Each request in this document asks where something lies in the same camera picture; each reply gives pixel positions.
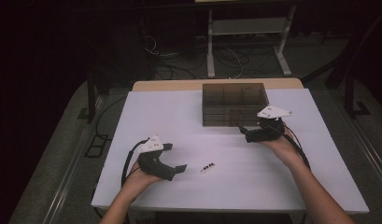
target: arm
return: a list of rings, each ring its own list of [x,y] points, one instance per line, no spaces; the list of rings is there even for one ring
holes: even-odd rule
[[[145,172],[138,169],[138,167],[138,163],[136,162],[132,167],[130,175],[126,179],[126,182],[124,182],[121,190],[109,206],[103,219],[101,219],[101,224],[122,224],[126,218],[127,210],[129,209],[130,204],[149,185],[161,180],[159,177],[154,175],[147,175]]]
[[[354,223],[304,165],[295,148],[287,139],[281,136],[275,141],[263,142],[262,144],[271,148],[276,156],[290,169],[313,223]]]

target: gray carpet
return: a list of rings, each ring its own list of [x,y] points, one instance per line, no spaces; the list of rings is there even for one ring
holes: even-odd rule
[[[248,63],[246,63],[246,57],[239,56],[239,60],[244,62],[241,77],[282,77],[276,57],[271,51],[269,52],[275,39],[269,38],[259,40],[259,46],[247,47],[244,43],[236,45],[230,42],[230,44],[221,44],[220,48],[216,47],[217,50],[221,50],[216,52],[217,77],[235,77],[241,71],[236,65],[236,59],[225,48],[236,49],[236,52],[245,54],[250,52]],[[321,38],[320,35],[290,38],[284,55],[294,77],[304,77],[329,62],[341,52],[347,42],[344,39],[333,39],[321,44]],[[191,79],[195,74],[206,78],[203,56],[192,59],[187,56],[181,57],[181,60],[186,61],[176,63],[176,60],[180,61],[178,58],[164,59],[166,63],[191,69],[191,74],[176,70],[173,79]],[[231,60],[225,61],[227,57],[231,57]],[[172,75],[167,72],[169,69],[166,66],[159,66],[157,70],[160,72],[156,74],[156,79],[169,78]],[[382,223],[382,182],[362,149],[362,143],[358,140],[353,128],[354,120],[351,120],[342,109],[343,89],[329,91],[322,85],[329,74],[330,71],[327,71],[306,83],[305,87],[311,90],[332,138],[371,210],[369,214],[354,215],[354,219],[357,223]],[[371,112],[371,115],[357,116],[356,121],[382,158],[382,107],[362,84],[357,82],[355,90],[356,100],[364,102]],[[79,87],[69,102],[11,223],[43,223],[45,218],[45,223],[97,223],[99,221],[99,216],[90,204],[94,183],[102,171],[109,150],[109,141],[100,158],[86,158],[84,153],[91,144],[98,118],[105,108],[111,105],[98,122],[98,132],[108,134],[109,137],[113,136],[124,104],[124,99],[117,101],[125,97],[127,91],[113,90],[108,96],[101,97],[96,119],[91,124],[87,124],[85,119],[78,119],[81,109],[87,106],[86,87],[85,85]],[[64,185],[62,180],[67,180],[67,184]],[[64,193],[59,202],[55,194],[56,190]],[[46,214],[48,212],[51,214],[52,211],[56,211],[55,215],[46,217]],[[292,216],[294,223],[299,223],[300,219],[300,214]]]

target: white table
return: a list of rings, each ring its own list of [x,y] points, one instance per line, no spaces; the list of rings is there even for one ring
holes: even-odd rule
[[[266,90],[271,105],[293,112],[283,118],[304,148],[321,184],[349,213],[367,213],[364,199],[346,168],[309,90]],[[295,212],[304,203],[288,169],[266,147],[247,143],[236,127],[202,126],[202,91],[132,91],[118,128],[92,206],[108,207],[120,190],[128,151],[158,134],[173,149],[161,161],[188,164],[173,181],[149,187],[132,204],[149,211]],[[131,164],[135,162],[134,154]],[[209,163],[216,167],[201,174]]]

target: dark background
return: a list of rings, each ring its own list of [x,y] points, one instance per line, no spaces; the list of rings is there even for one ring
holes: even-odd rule
[[[0,223],[10,219],[81,83],[93,76],[99,91],[107,93],[113,85],[132,86],[137,80],[150,79],[154,59],[144,51],[145,34],[163,36],[159,30],[171,30],[189,42],[167,42],[192,46],[192,35],[205,32],[202,10],[178,13],[178,20],[185,20],[188,29],[181,29],[181,22],[166,21],[158,12],[148,12],[148,18],[155,20],[143,25],[143,11],[79,12],[81,8],[131,4],[101,2],[0,1]],[[236,10],[231,11],[222,16],[236,16]],[[268,8],[263,13],[276,11]],[[346,60],[335,68],[343,74],[365,30],[381,13],[382,1],[301,1],[291,34],[352,34]],[[382,104],[382,20],[368,39],[349,73],[363,81]]]

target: floor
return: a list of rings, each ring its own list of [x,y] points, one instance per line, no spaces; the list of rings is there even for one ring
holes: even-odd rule
[[[206,78],[205,39],[197,38],[196,54],[178,54],[172,49],[160,49],[155,79]],[[217,39],[214,46],[216,78],[283,77],[273,46],[277,36],[242,35]],[[284,55],[293,77],[302,78],[335,58],[346,46],[346,39],[328,39],[321,35],[290,36]],[[349,172],[358,185],[371,212],[353,215],[357,223],[382,223],[382,176],[371,162],[365,148],[371,147],[382,159],[382,106],[360,82],[356,82],[356,101],[363,102],[370,115],[351,119],[343,109],[343,87],[327,90],[327,71],[304,84],[324,118],[332,138]],[[93,188],[104,166],[110,142],[106,142],[101,157],[99,147],[91,147],[97,134],[113,136],[125,103],[125,88],[112,89],[97,101],[97,115],[87,123],[82,109],[87,107],[87,89],[83,84],[75,92],[56,132],[35,170],[10,223],[97,223],[104,211],[90,206]],[[104,142],[98,139],[94,145]],[[300,223],[303,214],[291,214],[293,223]]]

